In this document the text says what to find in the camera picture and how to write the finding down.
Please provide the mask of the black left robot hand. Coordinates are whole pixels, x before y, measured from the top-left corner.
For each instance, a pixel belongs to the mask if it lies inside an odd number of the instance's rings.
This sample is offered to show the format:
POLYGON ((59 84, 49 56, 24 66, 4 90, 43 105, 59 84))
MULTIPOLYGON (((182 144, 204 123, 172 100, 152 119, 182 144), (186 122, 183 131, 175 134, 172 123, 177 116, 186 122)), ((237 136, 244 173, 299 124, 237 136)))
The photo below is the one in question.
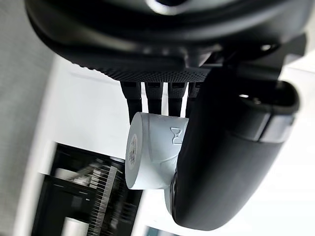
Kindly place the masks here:
POLYGON ((312 0, 27 0, 38 37, 121 84, 129 189, 162 189, 179 226, 217 229, 247 203, 300 108, 279 79, 312 0))

